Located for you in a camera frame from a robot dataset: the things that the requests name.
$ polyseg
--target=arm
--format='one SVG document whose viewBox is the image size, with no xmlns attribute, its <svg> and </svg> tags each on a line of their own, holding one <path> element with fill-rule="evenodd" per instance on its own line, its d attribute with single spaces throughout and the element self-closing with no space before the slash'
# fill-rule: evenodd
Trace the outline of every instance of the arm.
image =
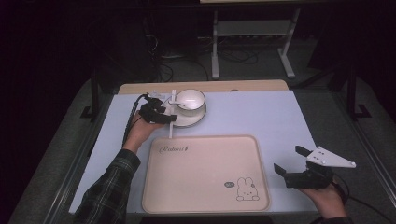
<svg viewBox="0 0 396 224">
<path fill-rule="evenodd" d="M 300 189 L 315 204 L 324 221 L 322 224 L 352 224 L 347 216 L 343 201 L 338 190 L 333 185 L 326 189 Z"/>
<path fill-rule="evenodd" d="M 85 192 L 75 213 L 75 223 L 122 223 L 125 221 L 131 181 L 140 160 L 136 153 L 162 124 L 148 124 L 138 113 L 122 150 L 106 172 Z"/>
</svg>

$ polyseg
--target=plaid sleeve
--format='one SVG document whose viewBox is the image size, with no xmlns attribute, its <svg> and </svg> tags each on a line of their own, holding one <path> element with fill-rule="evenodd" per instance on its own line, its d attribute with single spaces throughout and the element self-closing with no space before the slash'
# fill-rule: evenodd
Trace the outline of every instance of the plaid sleeve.
<svg viewBox="0 0 396 224">
<path fill-rule="evenodd" d="M 85 192 L 74 223 L 124 223 L 129 190 L 140 160 L 122 149 L 106 172 Z"/>
</svg>

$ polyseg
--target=white bowl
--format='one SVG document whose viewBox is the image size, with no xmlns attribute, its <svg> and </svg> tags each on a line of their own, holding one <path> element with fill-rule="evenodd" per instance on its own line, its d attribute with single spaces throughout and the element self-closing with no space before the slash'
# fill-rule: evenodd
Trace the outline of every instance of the white bowl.
<svg viewBox="0 0 396 224">
<path fill-rule="evenodd" d="M 198 90 L 184 90 L 176 96 L 180 112 L 186 116 L 194 116 L 205 104 L 205 96 Z"/>
</svg>

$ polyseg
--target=table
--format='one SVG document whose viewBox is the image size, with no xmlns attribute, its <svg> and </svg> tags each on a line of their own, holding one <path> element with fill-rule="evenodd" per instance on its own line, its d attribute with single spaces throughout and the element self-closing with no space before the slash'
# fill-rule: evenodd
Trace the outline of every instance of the table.
<svg viewBox="0 0 396 224">
<path fill-rule="evenodd" d="M 265 213 L 317 211 L 313 203 L 297 189 L 287 189 L 283 178 L 277 175 L 273 168 L 273 163 L 277 163 L 289 172 L 301 172 L 305 167 L 305 159 L 294 152 L 294 147 L 316 148 L 295 96 L 292 91 L 288 91 L 284 81 L 254 80 L 128 84 L 120 88 L 120 94 L 114 97 L 107 112 L 90 161 L 70 207 L 70 213 L 76 211 L 85 190 L 99 178 L 107 164 L 111 163 L 120 150 L 125 124 L 135 99 L 141 93 L 154 91 L 154 88 L 157 92 L 169 92 L 168 95 L 170 90 L 180 91 L 180 88 L 183 90 L 195 88 L 205 93 L 207 104 L 205 117 L 191 128 L 174 129 L 174 136 L 251 134 L 256 137 L 272 199 Z M 137 155 L 142 164 L 131 185 L 128 213 L 147 215 L 142 208 L 141 200 L 149 148 L 153 139 L 167 135 L 168 128 L 165 126 L 157 130 L 139 150 Z"/>
</svg>

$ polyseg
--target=wooden table edge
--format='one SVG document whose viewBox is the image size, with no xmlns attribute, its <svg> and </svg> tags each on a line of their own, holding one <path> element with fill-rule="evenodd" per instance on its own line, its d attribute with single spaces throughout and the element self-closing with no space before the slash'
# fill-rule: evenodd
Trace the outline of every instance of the wooden table edge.
<svg viewBox="0 0 396 224">
<path fill-rule="evenodd" d="M 289 87 L 282 79 L 272 80 L 238 80 L 238 81 L 204 81 L 204 82 L 167 82 L 167 83 L 134 83 L 123 84 L 119 94 L 143 94 L 156 91 L 169 93 L 172 90 L 182 91 L 196 89 L 211 91 L 288 91 Z"/>
</svg>

